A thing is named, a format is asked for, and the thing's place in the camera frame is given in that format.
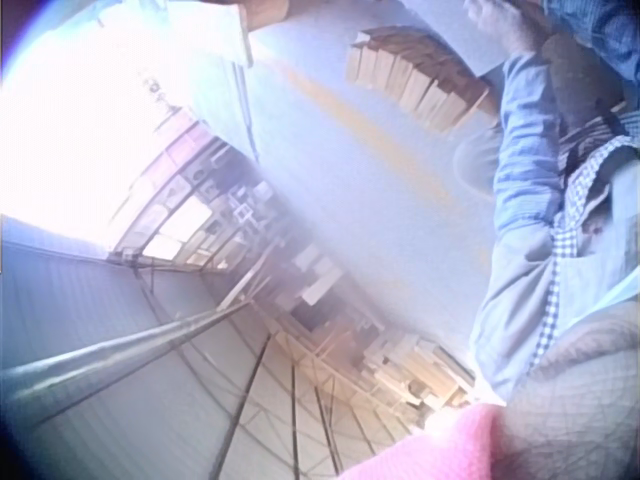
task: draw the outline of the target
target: long sleeve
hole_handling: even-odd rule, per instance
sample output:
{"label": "long sleeve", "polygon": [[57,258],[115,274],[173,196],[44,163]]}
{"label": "long sleeve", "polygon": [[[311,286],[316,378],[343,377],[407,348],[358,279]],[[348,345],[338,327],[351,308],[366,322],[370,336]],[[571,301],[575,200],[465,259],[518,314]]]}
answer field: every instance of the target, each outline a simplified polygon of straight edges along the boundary
{"label": "long sleeve", "polygon": [[548,67],[528,54],[510,59],[504,70],[504,140],[494,181],[498,238],[470,349],[478,376],[508,401],[542,328],[552,278],[552,224],[562,190]]}
{"label": "long sleeve", "polygon": [[536,223],[551,225],[561,200],[558,111],[549,67],[538,54],[504,65],[504,141],[494,180],[498,237]]}

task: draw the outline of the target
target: pink cloth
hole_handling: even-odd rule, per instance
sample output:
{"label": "pink cloth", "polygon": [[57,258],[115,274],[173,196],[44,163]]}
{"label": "pink cloth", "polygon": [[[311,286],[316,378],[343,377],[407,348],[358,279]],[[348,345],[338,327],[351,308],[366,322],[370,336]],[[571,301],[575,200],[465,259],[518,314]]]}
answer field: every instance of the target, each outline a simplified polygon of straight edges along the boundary
{"label": "pink cloth", "polygon": [[467,407],[438,435],[406,438],[346,471],[340,479],[490,480],[494,420],[501,408],[488,404]]}

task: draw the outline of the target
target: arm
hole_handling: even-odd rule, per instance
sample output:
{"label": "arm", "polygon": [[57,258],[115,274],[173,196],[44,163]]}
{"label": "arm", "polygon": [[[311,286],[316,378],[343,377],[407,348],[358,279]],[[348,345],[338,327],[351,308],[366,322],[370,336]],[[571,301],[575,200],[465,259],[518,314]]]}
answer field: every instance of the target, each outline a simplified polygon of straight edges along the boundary
{"label": "arm", "polygon": [[494,179],[498,241],[470,339],[480,376],[508,401],[527,372],[552,278],[550,227],[561,201],[558,118],[548,67],[520,12],[501,0],[467,5],[479,27],[499,35],[512,53],[504,67],[504,140]]}
{"label": "arm", "polygon": [[494,181],[499,238],[530,225],[551,226],[562,194],[549,67],[538,54],[527,52],[507,60],[504,74],[504,141]]}

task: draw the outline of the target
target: bright light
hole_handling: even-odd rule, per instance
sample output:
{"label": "bright light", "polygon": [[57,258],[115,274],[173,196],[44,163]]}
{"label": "bright light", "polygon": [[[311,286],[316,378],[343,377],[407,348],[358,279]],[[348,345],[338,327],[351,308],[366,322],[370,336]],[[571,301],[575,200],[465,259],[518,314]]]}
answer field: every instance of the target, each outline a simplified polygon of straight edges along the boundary
{"label": "bright light", "polygon": [[160,233],[181,242],[188,242],[212,213],[209,207],[195,196],[191,196],[177,212],[169,217],[169,220],[160,228]]}
{"label": "bright light", "polygon": [[[125,56],[107,30],[93,22],[40,37],[15,62],[0,98],[0,211],[101,245],[153,160],[158,122],[135,65],[151,42],[144,52],[128,38],[134,52]],[[155,62],[161,55],[153,53]]]}
{"label": "bright light", "polygon": [[163,260],[173,260],[182,248],[182,243],[173,238],[163,235],[156,235],[144,249],[142,254],[146,257],[161,258]]}

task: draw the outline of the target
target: beam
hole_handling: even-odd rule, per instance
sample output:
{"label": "beam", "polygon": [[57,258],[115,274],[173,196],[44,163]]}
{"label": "beam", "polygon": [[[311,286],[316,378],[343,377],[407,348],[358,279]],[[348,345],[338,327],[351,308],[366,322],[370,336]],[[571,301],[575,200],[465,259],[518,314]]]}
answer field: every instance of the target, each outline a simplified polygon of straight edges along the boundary
{"label": "beam", "polygon": [[233,417],[231,418],[231,425],[229,426],[227,433],[224,436],[224,440],[222,442],[222,446],[216,455],[215,462],[213,463],[213,468],[209,473],[209,480],[218,480],[220,475],[222,475],[222,468],[224,467],[224,462],[227,459],[227,454],[231,449],[231,442],[233,441],[233,437],[236,433],[236,429],[240,424],[240,418],[242,417],[242,412],[244,411],[244,406],[247,404],[247,399],[249,398],[249,392],[251,391],[251,387],[253,386],[253,382],[258,375],[258,370],[260,369],[260,365],[262,365],[262,359],[264,358],[264,354],[267,351],[267,347],[269,346],[269,341],[271,340],[271,335],[267,337],[267,340],[264,342],[264,346],[260,351],[260,355],[258,355],[258,359],[253,367],[253,371],[251,372],[251,376],[249,377],[249,381],[247,382],[246,387],[244,388],[244,395],[240,399],[240,403],[236,408]]}
{"label": "beam", "polygon": [[242,302],[205,318],[199,315],[3,370],[0,382],[5,398],[7,401],[26,399],[69,380],[139,357],[158,347],[171,345],[172,342],[186,343],[247,304]]}
{"label": "beam", "polygon": [[322,399],[320,398],[320,391],[318,390],[318,387],[315,387],[314,390],[316,391],[316,401],[318,402],[318,409],[320,410],[320,420],[322,421],[322,428],[324,429],[324,435],[327,439],[327,448],[329,449],[329,453],[331,454],[331,463],[333,464],[333,469],[336,472],[336,475],[340,475],[342,468],[339,465],[341,465],[341,462],[338,457],[338,453],[336,452],[335,440],[331,435],[332,430],[327,423],[324,405],[322,404]]}
{"label": "beam", "polygon": [[267,257],[273,251],[274,248],[278,245],[278,241],[273,241],[271,244],[264,250],[258,261],[251,267],[251,269],[242,277],[238,283],[231,289],[226,297],[220,302],[218,306],[218,310],[224,310],[228,308],[233,301],[240,295],[244,287],[251,281],[251,279],[262,270],[265,262],[267,261]]}
{"label": "beam", "polygon": [[300,456],[298,452],[298,421],[296,418],[296,366],[291,364],[291,436],[293,440],[293,476],[300,480]]}
{"label": "beam", "polygon": [[369,437],[367,437],[367,434],[364,431],[364,427],[362,426],[362,423],[360,423],[360,419],[358,418],[358,415],[356,415],[356,411],[353,409],[353,407],[349,407],[349,409],[351,410],[353,419],[356,421],[356,425],[358,425],[358,430],[360,430],[360,434],[362,435],[362,438],[364,438],[364,441],[367,443],[367,446],[369,447],[371,456],[375,456],[376,451],[373,448],[373,444],[371,443],[371,440],[369,440]]}

